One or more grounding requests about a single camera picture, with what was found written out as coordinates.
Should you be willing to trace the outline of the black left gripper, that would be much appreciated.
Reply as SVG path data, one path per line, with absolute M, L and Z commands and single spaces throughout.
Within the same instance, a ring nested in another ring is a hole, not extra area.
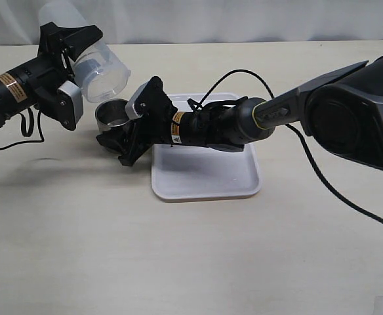
M 40 27 L 37 56 L 22 65 L 26 73 L 24 83 L 37 109 L 69 131 L 74 131 L 77 123 L 70 101 L 58 93 L 58 88 L 67 80 L 75 83 L 70 62 L 102 37 L 95 25 L 63 28 L 49 22 Z

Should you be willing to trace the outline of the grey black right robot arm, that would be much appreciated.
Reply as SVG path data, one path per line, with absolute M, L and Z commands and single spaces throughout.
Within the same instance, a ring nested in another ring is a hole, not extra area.
M 383 56 L 316 77 L 270 100 L 241 97 L 188 100 L 179 110 L 160 77 L 143 84 L 125 105 L 126 121 L 98 135 L 125 166 L 155 144 L 241 152 L 275 128 L 298 122 L 326 151 L 383 171 Z

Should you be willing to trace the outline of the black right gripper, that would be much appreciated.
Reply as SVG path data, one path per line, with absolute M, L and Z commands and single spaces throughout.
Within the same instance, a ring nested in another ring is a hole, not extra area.
M 163 81 L 158 76 L 148 80 L 148 85 L 138 99 L 146 105 L 144 115 L 133 122 L 127 131 L 110 130 L 96 136 L 102 147 L 121 154 L 119 161 L 123 166 L 133 166 L 154 144 L 170 144 L 171 123 L 178 111 L 163 90 Z

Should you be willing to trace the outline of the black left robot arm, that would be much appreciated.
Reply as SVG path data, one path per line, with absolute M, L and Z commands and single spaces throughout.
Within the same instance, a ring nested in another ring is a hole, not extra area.
M 73 131 L 83 115 L 83 96 L 71 65 L 103 36 L 95 25 L 40 27 L 37 56 L 0 75 L 0 128 L 19 115 L 25 143 L 45 115 Z

